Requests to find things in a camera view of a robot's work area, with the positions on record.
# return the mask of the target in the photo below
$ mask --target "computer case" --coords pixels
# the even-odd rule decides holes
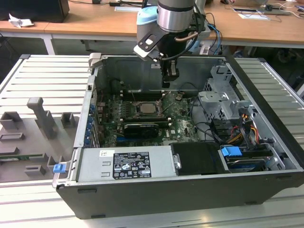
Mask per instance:
[[[20,19],[61,23],[68,12],[68,0],[1,0],[0,20],[8,20],[11,14]]]

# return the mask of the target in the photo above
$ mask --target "motherboard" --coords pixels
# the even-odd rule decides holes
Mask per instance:
[[[197,142],[190,98],[183,92],[105,95],[98,104],[102,147]]]

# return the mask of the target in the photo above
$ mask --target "power supply label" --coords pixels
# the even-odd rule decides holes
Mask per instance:
[[[114,179],[147,178],[151,176],[149,152],[114,154]]]

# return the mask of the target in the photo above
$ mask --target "green circuit board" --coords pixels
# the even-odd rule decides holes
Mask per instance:
[[[141,115],[141,118],[155,118],[156,116],[161,118],[160,121],[148,122],[160,126],[157,137],[126,140],[122,131],[123,125],[126,123],[122,121],[122,118],[132,120],[138,115],[139,107],[142,104],[145,105],[145,108],[154,108],[152,104],[155,103],[156,101],[123,101],[117,95],[106,97],[102,114],[99,114],[100,125],[103,130],[102,147],[157,146],[200,140],[189,116],[189,100],[183,98],[177,92],[168,93],[160,103],[155,105],[158,114]]]

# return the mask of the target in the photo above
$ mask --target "silver cylinder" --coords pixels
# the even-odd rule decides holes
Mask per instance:
[[[173,8],[188,8],[194,5],[194,0],[158,0],[158,2]]]
[[[183,32],[192,20],[193,10],[176,12],[158,6],[157,24],[167,32]]]
[[[195,0],[195,4],[197,5],[197,7],[200,10],[201,14],[205,14],[205,4],[206,4],[206,0]]]

